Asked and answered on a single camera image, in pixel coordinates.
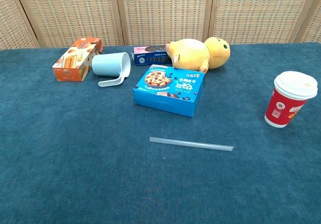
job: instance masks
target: biscuit box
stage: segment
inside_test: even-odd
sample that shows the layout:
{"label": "biscuit box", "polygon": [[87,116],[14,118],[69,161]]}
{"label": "biscuit box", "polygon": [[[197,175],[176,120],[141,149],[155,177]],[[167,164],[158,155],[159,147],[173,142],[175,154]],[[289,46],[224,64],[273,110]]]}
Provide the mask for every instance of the biscuit box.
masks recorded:
{"label": "biscuit box", "polygon": [[57,80],[82,82],[91,69],[92,58],[102,50],[100,38],[78,38],[52,66]]}
{"label": "biscuit box", "polygon": [[134,47],[133,59],[136,66],[172,63],[165,45]]}
{"label": "biscuit box", "polygon": [[133,89],[135,103],[193,117],[203,80],[202,72],[153,64]]}

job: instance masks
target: clear straw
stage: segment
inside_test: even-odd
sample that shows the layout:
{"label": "clear straw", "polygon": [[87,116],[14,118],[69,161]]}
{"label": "clear straw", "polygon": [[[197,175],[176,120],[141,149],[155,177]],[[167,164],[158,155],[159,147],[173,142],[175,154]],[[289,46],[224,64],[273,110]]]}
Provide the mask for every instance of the clear straw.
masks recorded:
{"label": "clear straw", "polygon": [[234,148],[234,146],[227,146],[227,145],[213,145],[213,144],[189,142],[189,141],[182,141],[182,140],[162,139],[162,138],[155,138],[155,137],[150,137],[149,141],[150,142],[154,142],[154,143],[162,143],[162,144],[170,144],[170,145],[182,145],[182,146],[189,146],[189,147],[196,147],[196,148],[205,148],[205,149],[213,149],[213,150],[225,150],[225,151],[232,151],[233,148]]}

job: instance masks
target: coffee cup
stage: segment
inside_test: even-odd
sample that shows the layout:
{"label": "coffee cup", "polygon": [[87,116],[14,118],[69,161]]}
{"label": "coffee cup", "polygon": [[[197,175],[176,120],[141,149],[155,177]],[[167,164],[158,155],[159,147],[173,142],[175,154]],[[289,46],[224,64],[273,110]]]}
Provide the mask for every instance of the coffee cup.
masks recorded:
{"label": "coffee cup", "polygon": [[120,85],[130,74],[129,55],[126,52],[96,55],[92,59],[92,70],[99,76],[117,77],[98,82],[100,87]]}
{"label": "coffee cup", "polygon": [[317,95],[317,81],[307,74],[286,71],[274,80],[274,90],[264,119],[277,128],[284,128],[304,106]]}

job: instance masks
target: red paper cup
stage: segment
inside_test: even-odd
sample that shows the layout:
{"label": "red paper cup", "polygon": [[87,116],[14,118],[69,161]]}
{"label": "red paper cup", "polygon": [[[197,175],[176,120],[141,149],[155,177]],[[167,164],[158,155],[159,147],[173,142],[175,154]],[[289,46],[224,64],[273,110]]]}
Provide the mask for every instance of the red paper cup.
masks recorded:
{"label": "red paper cup", "polygon": [[274,90],[265,113],[265,121],[283,128],[293,119],[306,101],[317,94],[317,81],[304,73],[287,71],[274,80]]}

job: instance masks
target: blue tablecloth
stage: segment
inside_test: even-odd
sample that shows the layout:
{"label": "blue tablecloth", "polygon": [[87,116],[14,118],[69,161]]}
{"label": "blue tablecloth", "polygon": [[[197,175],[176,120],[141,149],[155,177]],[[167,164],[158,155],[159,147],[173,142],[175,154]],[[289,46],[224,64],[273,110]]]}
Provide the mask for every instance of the blue tablecloth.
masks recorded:
{"label": "blue tablecloth", "polygon": [[65,50],[0,51],[1,223],[321,223],[320,94],[283,129],[264,120],[278,74],[321,82],[320,44],[232,45],[193,118],[135,105],[133,62],[119,86],[58,82]]}

